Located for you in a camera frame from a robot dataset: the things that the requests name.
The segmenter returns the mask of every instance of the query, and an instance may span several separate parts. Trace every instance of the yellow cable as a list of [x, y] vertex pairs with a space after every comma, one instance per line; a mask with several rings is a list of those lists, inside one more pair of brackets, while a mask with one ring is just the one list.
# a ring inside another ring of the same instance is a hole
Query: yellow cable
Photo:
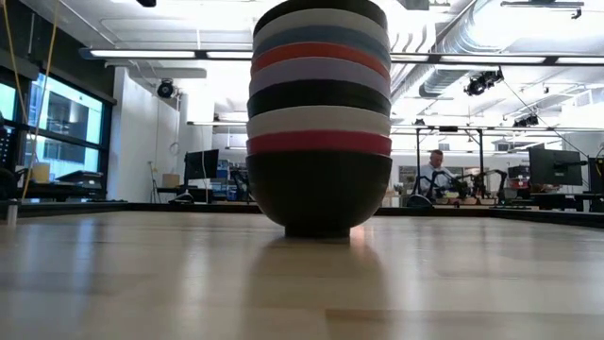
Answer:
[[[55, 49], [55, 38], [57, 37], [57, 21], [58, 21], [58, 17], [59, 17], [59, 6], [60, 6], [60, 0], [57, 0], [57, 3], [55, 4], [55, 14], [54, 14], [54, 18], [53, 18], [53, 35], [52, 38], [50, 39], [50, 48], [48, 50], [48, 62], [46, 63], [46, 77], [44, 78], [44, 85], [42, 87], [42, 101], [44, 99], [44, 97], [46, 96], [46, 83], [48, 82], [48, 77], [50, 76], [50, 67], [53, 63], [53, 50]], [[24, 188], [23, 188], [23, 195], [21, 196], [21, 199], [25, 199], [25, 195], [27, 195], [27, 189], [29, 188], [29, 181], [31, 180], [31, 171], [33, 169], [34, 166], [34, 161], [36, 160], [36, 147], [38, 146], [38, 133], [40, 132], [40, 120], [42, 118], [42, 110], [40, 110], [41, 115], [39, 117], [36, 117], [36, 133], [34, 134], [34, 140], [33, 140], [33, 153], [31, 155], [31, 161], [29, 162], [29, 167], [27, 169], [27, 177], [25, 178], [25, 183], [24, 183]]]
[[21, 81], [19, 81], [19, 73], [17, 72], [17, 60], [15, 58], [15, 50], [12, 45], [12, 34], [10, 34], [10, 22], [8, 21], [8, 1], [4, 2], [4, 23], [7, 28], [8, 35], [8, 51], [10, 52], [10, 62], [12, 63], [12, 70], [15, 74], [15, 81], [17, 82], [17, 93], [19, 93], [19, 103], [21, 103], [21, 118], [22, 122], [27, 124], [27, 111], [25, 106], [25, 100], [23, 98], [23, 92], [21, 91]]

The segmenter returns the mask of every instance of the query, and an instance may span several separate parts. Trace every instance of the wall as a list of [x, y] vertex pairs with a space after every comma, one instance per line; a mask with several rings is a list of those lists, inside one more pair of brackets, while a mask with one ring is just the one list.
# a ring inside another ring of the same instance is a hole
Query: wall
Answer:
[[109, 147], [108, 198], [148, 202], [152, 191], [148, 162], [161, 174], [177, 170], [178, 156], [171, 145], [178, 141], [179, 113], [134, 81], [127, 69], [115, 71]]
[[[185, 94], [181, 96], [180, 123], [178, 136], [177, 173], [184, 179], [184, 157], [187, 152], [212, 149], [212, 127], [191, 126], [187, 122], [211, 122], [214, 119], [214, 100], [204, 79], [191, 80], [185, 84]], [[190, 185], [209, 188], [210, 180], [193, 179]]]

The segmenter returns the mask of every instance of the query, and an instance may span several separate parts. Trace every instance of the white bowl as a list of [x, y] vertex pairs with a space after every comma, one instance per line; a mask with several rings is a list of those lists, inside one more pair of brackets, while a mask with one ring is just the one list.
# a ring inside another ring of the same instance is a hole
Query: white bowl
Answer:
[[252, 77], [249, 95], [272, 85], [309, 79], [354, 82], [390, 98], [390, 81], [378, 72], [354, 61], [323, 57], [287, 59], [263, 68]]
[[342, 106], [304, 106], [272, 110], [247, 122], [247, 136], [306, 130], [360, 131], [390, 135], [390, 118], [370, 110]]
[[254, 49], [271, 36], [302, 26], [339, 26], [350, 28], [380, 42], [390, 50], [388, 32], [373, 20], [348, 10], [313, 8], [285, 14], [268, 23], [254, 37]]

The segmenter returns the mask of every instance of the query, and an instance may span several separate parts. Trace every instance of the computer monitor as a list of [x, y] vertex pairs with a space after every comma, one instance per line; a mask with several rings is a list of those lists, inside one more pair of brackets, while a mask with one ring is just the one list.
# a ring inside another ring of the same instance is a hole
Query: computer monitor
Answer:
[[583, 185], [578, 152], [530, 148], [528, 158], [531, 184]]
[[218, 150], [189, 152], [185, 155], [185, 184], [189, 179], [215, 179], [218, 176]]

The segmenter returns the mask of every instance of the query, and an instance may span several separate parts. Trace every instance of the stack of bowls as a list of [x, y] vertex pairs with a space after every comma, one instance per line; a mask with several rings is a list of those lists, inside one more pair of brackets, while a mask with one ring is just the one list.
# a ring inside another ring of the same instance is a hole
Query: stack of bowls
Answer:
[[247, 168], [296, 237], [346, 237], [390, 177], [390, 43], [369, 0], [289, 0], [254, 29]]

